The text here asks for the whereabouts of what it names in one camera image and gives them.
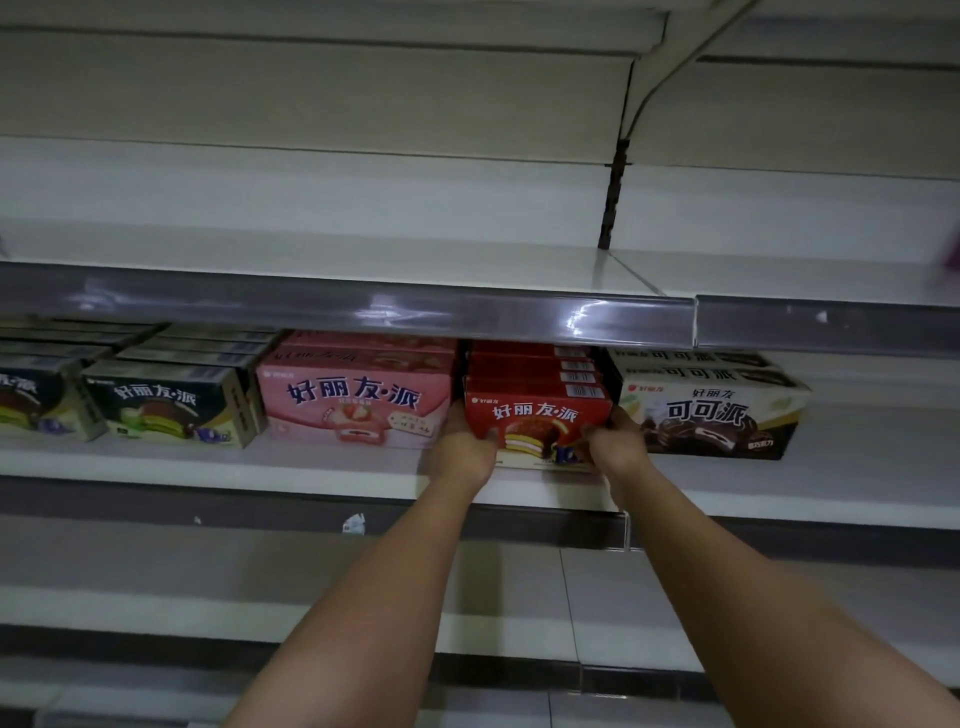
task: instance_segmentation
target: person's left hand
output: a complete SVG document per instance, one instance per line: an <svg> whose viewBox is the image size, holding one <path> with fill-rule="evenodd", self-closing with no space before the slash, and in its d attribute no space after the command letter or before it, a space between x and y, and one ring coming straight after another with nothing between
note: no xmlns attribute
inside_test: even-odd
<svg viewBox="0 0 960 728"><path fill-rule="evenodd" d="M484 440L473 435L464 417L464 404L455 401L446 415L440 439L427 455L430 482L442 481L444 488L463 489L471 501L493 473L496 464L496 431Z"/></svg>

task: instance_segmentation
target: person's right hand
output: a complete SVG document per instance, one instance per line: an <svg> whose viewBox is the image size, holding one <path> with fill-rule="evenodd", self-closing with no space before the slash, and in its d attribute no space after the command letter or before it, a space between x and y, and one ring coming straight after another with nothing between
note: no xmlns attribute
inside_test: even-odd
<svg viewBox="0 0 960 728"><path fill-rule="evenodd" d="M624 488L653 467L640 425L622 407L614 407L607 427L584 427L588 460L607 477L613 502L624 507Z"/></svg>

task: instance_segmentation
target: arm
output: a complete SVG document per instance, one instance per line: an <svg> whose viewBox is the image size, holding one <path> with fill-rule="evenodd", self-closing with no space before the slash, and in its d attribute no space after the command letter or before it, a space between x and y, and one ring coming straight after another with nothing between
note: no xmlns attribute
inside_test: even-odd
<svg viewBox="0 0 960 728"><path fill-rule="evenodd" d="M307 613L224 728L412 726L460 529L495 457L451 407L426 490Z"/></svg>
<svg viewBox="0 0 960 728"><path fill-rule="evenodd" d="M739 728L960 725L932 677L691 503L626 412L588 444Z"/></svg>

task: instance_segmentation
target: supermarket shelving unit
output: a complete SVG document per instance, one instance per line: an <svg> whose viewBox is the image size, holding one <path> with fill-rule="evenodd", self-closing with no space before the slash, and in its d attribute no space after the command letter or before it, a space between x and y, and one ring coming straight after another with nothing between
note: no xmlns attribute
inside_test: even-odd
<svg viewBox="0 0 960 728"><path fill-rule="evenodd" d="M959 11L21 5L0 316L764 350L815 392L786 456L658 465L960 688ZM423 485L412 452L269 435L0 443L0 706L216 722L345 522ZM587 474L494 475L433 679L450 725L730 725Z"/></svg>

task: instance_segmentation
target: person's right arm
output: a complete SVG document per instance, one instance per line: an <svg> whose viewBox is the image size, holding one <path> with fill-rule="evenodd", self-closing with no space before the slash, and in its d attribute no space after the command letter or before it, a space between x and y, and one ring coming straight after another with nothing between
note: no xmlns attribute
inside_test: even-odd
<svg viewBox="0 0 960 728"><path fill-rule="evenodd" d="M930 675L690 502L626 412L588 445L738 728L960 726Z"/></svg>

